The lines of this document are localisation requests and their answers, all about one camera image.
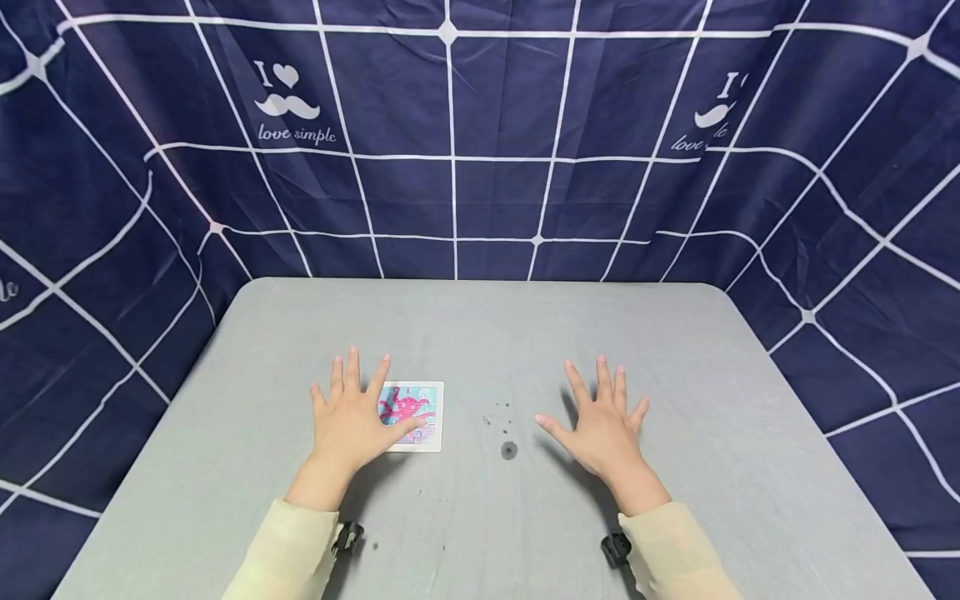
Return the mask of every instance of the gray table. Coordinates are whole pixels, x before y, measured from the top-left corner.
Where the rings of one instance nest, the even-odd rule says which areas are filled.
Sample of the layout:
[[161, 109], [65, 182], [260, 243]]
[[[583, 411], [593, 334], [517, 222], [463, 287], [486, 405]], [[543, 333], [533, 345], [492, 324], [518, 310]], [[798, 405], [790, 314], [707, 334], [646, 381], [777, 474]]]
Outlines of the gray table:
[[[648, 394], [648, 460], [748, 598], [930, 598], [733, 304], [700, 284], [259, 279], [230, 307], [58, 600], [216, 599], [310, 447], [307, 388], [442, 380], [444, 450], [361, 472], [367, 528], [325, 598], [631, 598], [598, 542], [615, 508], [533, 422], [563, 360], [606, 352]], [[500, 448], [516, 443], [512, 461]]]

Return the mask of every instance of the black device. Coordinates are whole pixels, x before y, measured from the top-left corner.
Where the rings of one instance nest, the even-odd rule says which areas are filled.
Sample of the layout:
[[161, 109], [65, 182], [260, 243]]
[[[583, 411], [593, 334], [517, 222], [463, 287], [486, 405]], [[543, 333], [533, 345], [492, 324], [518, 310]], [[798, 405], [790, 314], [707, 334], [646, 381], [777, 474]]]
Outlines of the black device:
[[627, 556], [634, 546], [624, 534], [610, 534], [600, 540], [600, 549], [603, 555], [607, 557], [607, 564], [610, 568], [620, 568], [627, 564]]
[[330, 548], [330, 554], [333, 556], [341, 553], [353, 554], [353, 551], [360, 543], [360, 539], [363, 538], [363, 526], [360, 525], [360, 523], [347, 521], [343, 523], [343, 525], [344, 527], [340, 530], [340, 535], [337, 536], [336, 541], [333, 542], [333, 546]]

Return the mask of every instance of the wrist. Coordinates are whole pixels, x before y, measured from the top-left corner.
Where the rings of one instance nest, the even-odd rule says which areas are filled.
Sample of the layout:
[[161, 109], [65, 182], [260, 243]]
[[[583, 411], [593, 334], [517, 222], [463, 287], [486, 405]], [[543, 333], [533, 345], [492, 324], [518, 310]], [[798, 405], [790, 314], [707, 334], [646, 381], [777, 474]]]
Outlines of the wrist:
[[637, 516], [670, 502], [672, 498], [654, 470], [642, 457], [621, 463], [602, 476], [625, 516]]
[[342, 461], [311, 454], [300, 466], [284, 500], [312, 511], [336, 512], [355, 472]]

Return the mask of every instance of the navy blue backdrop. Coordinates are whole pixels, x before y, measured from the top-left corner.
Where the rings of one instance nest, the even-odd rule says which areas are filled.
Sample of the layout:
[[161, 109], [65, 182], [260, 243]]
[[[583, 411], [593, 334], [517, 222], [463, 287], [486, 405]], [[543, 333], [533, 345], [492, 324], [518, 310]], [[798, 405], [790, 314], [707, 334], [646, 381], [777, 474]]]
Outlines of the navy blue backdrop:
[[3, 0], [0, 597], [260, 276], [726, 290], [960, 598], [953, 0]]

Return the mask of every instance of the hand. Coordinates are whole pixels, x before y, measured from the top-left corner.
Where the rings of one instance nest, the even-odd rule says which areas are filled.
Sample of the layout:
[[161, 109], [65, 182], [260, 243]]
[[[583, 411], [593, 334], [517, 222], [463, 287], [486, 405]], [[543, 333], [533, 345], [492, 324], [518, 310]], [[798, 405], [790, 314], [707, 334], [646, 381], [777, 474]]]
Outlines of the hand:
[[669, 502], [670, 494], [640, 453], [638, 436], [650, 401], [645, 397], [628, 415], [627, 374], [617, 367], [611, 384], [602, 354], [597, 358], [596, 401], [570, 361], [565, 368], [577, 402], [576, 427], [567, 431], [547, 415], [536, 415], [537, 423], [586, 470], [603, 479], [624, 515], [639, 515]]
[[351, 348], [347, 376], [343, 360], [333, 359], [330, 399], [320, 386], [310, 387], [313, 400], [313, 452], [300, 468], [286, 501], [316, 511], [336, 511], [353, 475], [365, 464], [418, 427], [416, 418], [393, 426], [380, 422], [377, 401], [390, 370], [390, 355], [383, 357], [366, 392], [360, 391], [360, 356]]

